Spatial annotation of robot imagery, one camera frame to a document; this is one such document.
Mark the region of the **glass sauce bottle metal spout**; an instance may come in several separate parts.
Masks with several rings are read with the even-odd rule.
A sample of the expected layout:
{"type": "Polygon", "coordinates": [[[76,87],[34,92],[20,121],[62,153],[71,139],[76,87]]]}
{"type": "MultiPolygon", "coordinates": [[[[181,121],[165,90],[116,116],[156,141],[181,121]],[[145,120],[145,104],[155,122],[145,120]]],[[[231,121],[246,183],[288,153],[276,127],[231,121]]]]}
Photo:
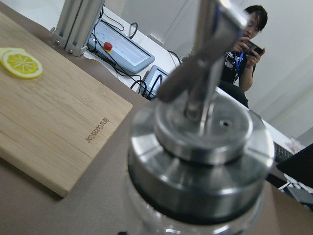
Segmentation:
{"type": "Polygon", "coordinates": [[[196,50],[134,116],[124,174],[129,235],[250,235],[274,162],[262,119],[216,91],[249,17],[200,4],[196,50]]]}

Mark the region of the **teach pendant tablet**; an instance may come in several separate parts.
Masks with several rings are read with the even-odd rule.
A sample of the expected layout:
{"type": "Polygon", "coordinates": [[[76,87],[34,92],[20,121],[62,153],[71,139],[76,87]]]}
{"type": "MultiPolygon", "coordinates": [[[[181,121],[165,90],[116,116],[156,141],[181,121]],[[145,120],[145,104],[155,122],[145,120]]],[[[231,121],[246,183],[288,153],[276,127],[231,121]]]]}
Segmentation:
{"type": "Polygon", "coordinates": [[[167,79],[169,73],[160,67],[153,65],[148,72],[144,82],[147,85],[144,97],[152,99],[156,96],[159,86],[167,79]]]}
{"type": "Polygon", "coordinates": [[[90,52],[130,74],[141,72],[155,60],[151,53],[105,21],[96,24],[87,46],[90,52]]]}

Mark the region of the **seated person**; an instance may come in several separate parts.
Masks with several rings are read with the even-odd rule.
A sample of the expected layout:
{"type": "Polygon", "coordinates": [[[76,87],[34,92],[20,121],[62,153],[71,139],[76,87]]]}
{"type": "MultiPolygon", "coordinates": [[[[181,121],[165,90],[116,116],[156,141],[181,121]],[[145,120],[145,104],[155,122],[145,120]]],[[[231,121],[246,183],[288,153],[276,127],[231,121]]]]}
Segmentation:
{"type": "Polygon", "coordinates": [[[253,85],[253,75],[256,64],[265,53],[252,50],[247,54],[249,46],[246,44],[261,32],[268,21],[268,13],[261,5],[252,5],[245,9],[249,14],[247,26],[243,30],[242,37],[233,46],[231,51],[226,52],[224,68],[219,88],[229,94],[245,107],[248,107],[248,99],[245,92],[253,85]]]}

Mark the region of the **bamboo cutting board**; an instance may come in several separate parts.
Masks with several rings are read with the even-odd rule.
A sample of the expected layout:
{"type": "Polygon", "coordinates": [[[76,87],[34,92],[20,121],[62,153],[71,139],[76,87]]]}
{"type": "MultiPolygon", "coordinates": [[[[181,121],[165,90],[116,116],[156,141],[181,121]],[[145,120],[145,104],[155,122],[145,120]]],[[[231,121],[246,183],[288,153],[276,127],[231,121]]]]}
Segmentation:
{"type": "Polygon", "coordinates": [[[4,14],[0,44],[44,68],[34,79],[0,70],[0,156],[64,197],[132,105],[4,14]]]}

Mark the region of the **black smartphone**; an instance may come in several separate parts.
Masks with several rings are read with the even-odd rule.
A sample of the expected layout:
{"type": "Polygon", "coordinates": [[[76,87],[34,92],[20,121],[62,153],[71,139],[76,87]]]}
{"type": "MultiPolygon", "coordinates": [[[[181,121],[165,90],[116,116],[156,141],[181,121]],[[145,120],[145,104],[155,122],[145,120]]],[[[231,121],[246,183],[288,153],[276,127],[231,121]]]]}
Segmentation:
{"type": "Polygon", "coordinates": [[[261,55],[264,50],[260,47],[258,47],[256,44],[254,44],[253,42],[251,41],[243,41],[244,44],[246,44],[248,46],[248,48],[244,48],[244,52],[247,54],[247,55],[254,55],[252,53],[252,51],[255,51],[256,53],[258,53],[259,55],[261,55]]]}

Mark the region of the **black keyboard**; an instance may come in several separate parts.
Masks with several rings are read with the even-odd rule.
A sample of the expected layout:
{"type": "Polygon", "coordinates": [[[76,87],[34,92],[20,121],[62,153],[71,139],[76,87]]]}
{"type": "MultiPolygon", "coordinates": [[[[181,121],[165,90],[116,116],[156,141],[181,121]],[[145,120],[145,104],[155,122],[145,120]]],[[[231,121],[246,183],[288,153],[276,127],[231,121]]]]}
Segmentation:
{"type": "Polygon", "coordinates": [[[291,152],[289,152],[276,142],[274,142],[274,149],[275,149],[275,161],[277,163],[282,163],[293,156],[291,152]]]}

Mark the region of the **lemon slice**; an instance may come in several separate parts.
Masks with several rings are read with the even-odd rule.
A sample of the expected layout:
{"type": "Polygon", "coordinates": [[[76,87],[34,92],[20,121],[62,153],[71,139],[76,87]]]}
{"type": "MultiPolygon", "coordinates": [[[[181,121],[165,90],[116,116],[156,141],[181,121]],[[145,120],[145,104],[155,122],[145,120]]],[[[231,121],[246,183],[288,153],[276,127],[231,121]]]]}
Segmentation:
{"type": "Polygon", "coordinates": [[[23,51],[25,52],[25,50],[23,48],[16,48],[16,47],[1,47],[0,48],[0,59],[2,60],[3,56],[5,53],[10,52],[10,51],[23,51]]]}
{"type": "Polygon", "coordinates": [[[43,73],[41,62],[23,51],[5,53],[0,63],[7,71],[19,78],[32,79],[43,73]]]}

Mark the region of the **aluminium frame post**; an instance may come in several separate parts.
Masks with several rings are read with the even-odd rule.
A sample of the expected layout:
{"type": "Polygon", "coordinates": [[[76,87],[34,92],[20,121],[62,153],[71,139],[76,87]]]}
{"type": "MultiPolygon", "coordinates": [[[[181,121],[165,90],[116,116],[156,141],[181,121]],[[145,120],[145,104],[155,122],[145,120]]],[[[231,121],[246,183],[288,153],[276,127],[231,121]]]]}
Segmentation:
{"type": "Polygon", "coordinates": [[[104,4],[104,0],[64,1],[57,26],[52,33],[52,43],[73,56],[82,56],[104,4]]]}

